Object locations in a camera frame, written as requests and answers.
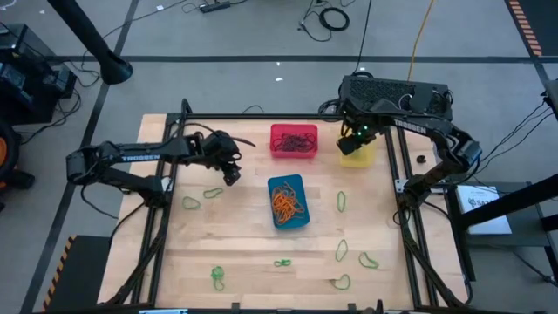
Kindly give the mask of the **black side table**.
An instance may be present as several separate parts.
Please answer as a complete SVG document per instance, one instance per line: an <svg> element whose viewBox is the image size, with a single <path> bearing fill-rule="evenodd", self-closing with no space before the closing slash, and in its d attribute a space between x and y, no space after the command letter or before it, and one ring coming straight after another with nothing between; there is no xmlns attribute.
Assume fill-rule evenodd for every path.
<svg viewBox="0 0 558 314"><path fill-rule="evenodd" d="M469 249L472 246L496 247L542 247L547 254L553 271L558 279L558 252L555 250L549 233L558 230L558 214L544 216L539 203L528 208L494 218L490 221L461 229L457 220L462 214L470 212L504 195L509 195L533 183L527 182L465 182L449 187L446 191L446 205L459 261L465 279L475 279Z"/></svg>

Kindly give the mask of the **black equipment cart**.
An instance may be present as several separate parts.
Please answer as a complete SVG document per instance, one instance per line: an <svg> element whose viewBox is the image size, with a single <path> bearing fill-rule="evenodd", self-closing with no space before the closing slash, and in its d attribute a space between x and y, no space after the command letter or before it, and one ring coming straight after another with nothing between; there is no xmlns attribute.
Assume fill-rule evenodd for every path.
<svg viewBox="0 0 558 314"><path fill-rule="evenodd" d="M77 76L26 24L0 23L0 118L10 125L47 123L73 94Z"/></svg>

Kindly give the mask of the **black hazard striped mat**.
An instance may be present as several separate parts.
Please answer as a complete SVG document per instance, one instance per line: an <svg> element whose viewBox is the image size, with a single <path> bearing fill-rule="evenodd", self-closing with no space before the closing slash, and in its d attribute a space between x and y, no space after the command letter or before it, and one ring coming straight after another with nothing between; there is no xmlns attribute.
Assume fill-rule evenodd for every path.
<svg viewBox="0 0 558 314"><path fill-rule="evenodd" d="M558 0L505 0L528 51L558 58Z"/></svg>
<svg viewBox="0 0 558 314"><path fill-rule="evenodd" d="M108 252L108 237L69 236L48 286L42 312L93 307L98 301Z"/></svg>

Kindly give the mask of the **black orange wheeled device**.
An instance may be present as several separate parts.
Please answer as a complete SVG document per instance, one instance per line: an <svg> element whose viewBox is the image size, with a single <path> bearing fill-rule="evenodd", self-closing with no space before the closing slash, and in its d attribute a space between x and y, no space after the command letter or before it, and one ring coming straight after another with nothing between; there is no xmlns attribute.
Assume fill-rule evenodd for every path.
<svg viewBox="0 0 558 314"><path fill-rule="evenodd" d="M35 176L17 168L21 136L0 119L0 189L29 189Z"/></svg>

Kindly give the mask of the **black floor stand post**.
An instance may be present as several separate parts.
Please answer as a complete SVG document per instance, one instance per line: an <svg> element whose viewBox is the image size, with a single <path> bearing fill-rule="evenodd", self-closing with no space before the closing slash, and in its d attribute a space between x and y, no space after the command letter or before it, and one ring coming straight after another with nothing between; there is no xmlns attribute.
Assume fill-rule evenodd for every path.
<svg viewBox="0 0 558 314"><path fill-rule="evenodd" d="M100 77L104 83L117 85L132 76L132 66L109 48L76 0L47 0L47 2L96 58L100 66Z"/></svg>

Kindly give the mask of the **yellow plastic basket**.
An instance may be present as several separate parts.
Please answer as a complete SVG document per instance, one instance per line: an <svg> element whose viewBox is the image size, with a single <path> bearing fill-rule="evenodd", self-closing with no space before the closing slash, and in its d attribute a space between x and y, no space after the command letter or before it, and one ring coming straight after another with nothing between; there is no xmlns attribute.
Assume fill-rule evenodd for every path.
<svg viewBox="0 0 558 314"><path fill-rule="evenodd" d="M349 155L343 155L340 151L340 164L342 167L368 168L371 167L376 159L376 142L362 146L360 149Z"/></svg>

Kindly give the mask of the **black perforated computer case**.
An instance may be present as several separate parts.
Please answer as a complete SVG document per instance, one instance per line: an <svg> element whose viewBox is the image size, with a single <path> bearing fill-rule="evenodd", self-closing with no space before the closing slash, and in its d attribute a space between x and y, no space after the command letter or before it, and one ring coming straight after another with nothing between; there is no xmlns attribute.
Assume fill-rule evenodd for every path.
<svg viewBox="0 0 558 314"><path fill-rule="evenodd" d="M451 122L453 119L453 95L446 85L346 76L340 85L339 97L340 102L350 99L374 103L387 99L406 111L436 115Z"/></svg>

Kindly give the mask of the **red plastic basket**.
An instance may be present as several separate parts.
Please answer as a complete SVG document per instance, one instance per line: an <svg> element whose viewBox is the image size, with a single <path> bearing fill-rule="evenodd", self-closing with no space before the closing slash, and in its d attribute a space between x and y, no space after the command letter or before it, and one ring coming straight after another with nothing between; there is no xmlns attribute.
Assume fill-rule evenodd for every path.
<svg viewBox="0 0 558 314"><path fill-rule="evenodd" d="M276 152L273 150L271 142L279 138L283 133L313 133L316 137L316 150L307 153L299 152ZM318 149L318 129L313 124L273 124L270 127L269 151L274 159L313 159Z"/></svg>

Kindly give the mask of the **black power strip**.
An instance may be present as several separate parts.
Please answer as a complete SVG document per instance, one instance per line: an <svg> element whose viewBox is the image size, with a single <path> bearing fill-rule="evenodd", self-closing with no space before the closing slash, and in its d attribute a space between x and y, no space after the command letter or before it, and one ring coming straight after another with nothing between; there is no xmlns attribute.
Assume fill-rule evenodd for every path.
<svg viewBox="0 0 558 314"><path fill-rule="evenodd" d="M225 10L225 9L229 8L230 6L231 6L231 3L229 1L203 4L203 5L200 6L200 12L203 13L203 14L206 14L206 13L210 13L210 12L213 12L213 11Z"/></svg>

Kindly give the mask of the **black metal beam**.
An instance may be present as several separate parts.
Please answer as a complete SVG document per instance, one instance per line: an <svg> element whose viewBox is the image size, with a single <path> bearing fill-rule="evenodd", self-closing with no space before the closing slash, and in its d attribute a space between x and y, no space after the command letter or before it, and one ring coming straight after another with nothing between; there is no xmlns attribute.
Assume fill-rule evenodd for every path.
<svg viewBox="0 0 558 314"><path fill-rule="evenodd" d="M468 229L473 225L512 214L556 196L558 196L558 174L462 214L457 223L461 229Z"/></svg>

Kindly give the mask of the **blue plastic basket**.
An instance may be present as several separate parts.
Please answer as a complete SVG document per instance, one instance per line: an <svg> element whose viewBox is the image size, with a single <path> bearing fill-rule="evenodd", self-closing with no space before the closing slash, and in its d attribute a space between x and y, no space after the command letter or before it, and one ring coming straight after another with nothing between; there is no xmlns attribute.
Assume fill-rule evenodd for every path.
<svg viewBox="0 0 558 314"><path fill-rule="evenodd" d="M275 217L274 217L274 213L273 213L273 209L272 209L272 199L273 199L272 193L273 193L273 190L276 187L281 186L284 182L288 182L288 184L293 189L295 189L299 201L302 203L302 205L305 208L305 213L304 213L304 218L303 219L295 219L293 221L284 223L283 225L278 225L275 222ZM308 203L307 203L307 200L306 200L306 194L305 194L305 191L304 191L303 178L300 174L292 174L292 175L286 175L286 176L272 177L272 178L268 179L268 189L269 189L269 199L270 199L272 219L273 219L274 226L277 229L280 229L280 230L298 229L298 228L304 227L305 225L307 225L310 222L310 212L309 212Z"/></svg>

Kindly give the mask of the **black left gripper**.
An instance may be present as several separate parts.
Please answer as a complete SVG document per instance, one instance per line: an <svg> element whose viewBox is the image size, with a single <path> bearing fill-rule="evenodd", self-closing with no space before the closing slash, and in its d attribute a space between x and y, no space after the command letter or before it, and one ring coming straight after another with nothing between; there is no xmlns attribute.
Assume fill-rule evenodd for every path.
<svg viewBox="0 0 558 314"><path fill-rule="evenodd" d="M235 158L235 155L240 153L240 149L238 148L234 151L212 151L208 148L207 137L201 141L201 148L203 151L201 164L207 167L227 168L223 169L223 180L225 181L227 186L234 185L241 177L241 168L236 165L237 159Z"/></svg>

